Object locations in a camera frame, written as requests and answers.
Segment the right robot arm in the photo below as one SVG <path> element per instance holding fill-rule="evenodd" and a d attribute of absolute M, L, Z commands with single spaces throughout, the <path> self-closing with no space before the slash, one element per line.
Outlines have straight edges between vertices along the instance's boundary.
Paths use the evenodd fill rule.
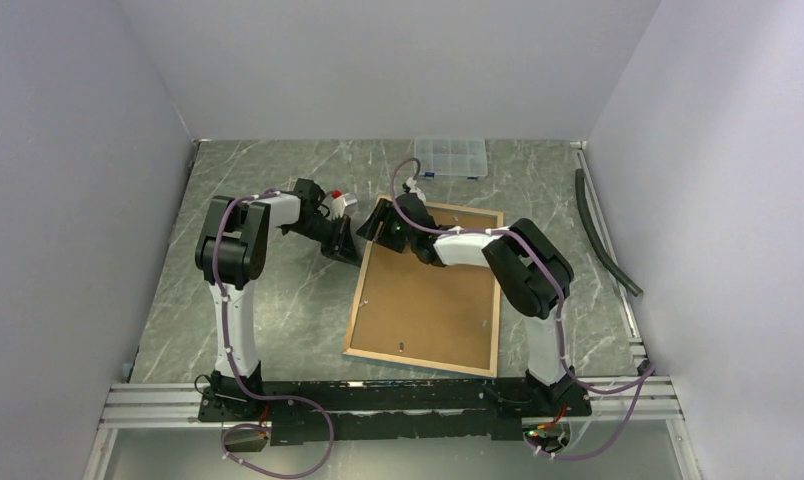
<path fill-rule="evenodd" d="M 426 265 L 489 269 L 509 304 L 525 317 L 530 406 L 550 415 L 564 405 L 571 367 L 557 318 L 574 271 L 532 220 L 494 228 L 440 224 L 419 195 L 407 192 L 379 200 L 356 234 L 399 253 L 410 250 Z"/>

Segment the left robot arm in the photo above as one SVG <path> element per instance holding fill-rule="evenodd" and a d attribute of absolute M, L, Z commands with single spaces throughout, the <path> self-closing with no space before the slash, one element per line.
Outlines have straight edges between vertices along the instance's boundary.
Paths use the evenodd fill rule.
<path fill-rule="evenodd" d="M 299 179 L 291 191 L 211 200 L 195 250 L 216 313 L 219 345 L 210 388 L 238 419 L 256 417 L 265 401 L 253 300 L 270 238 L 293 232 L 317 242 L 324 257 L 358 266 L 362 257 L 346 213 L 357 202 L 352 193 L 327 193 L 309 179 Z"/>

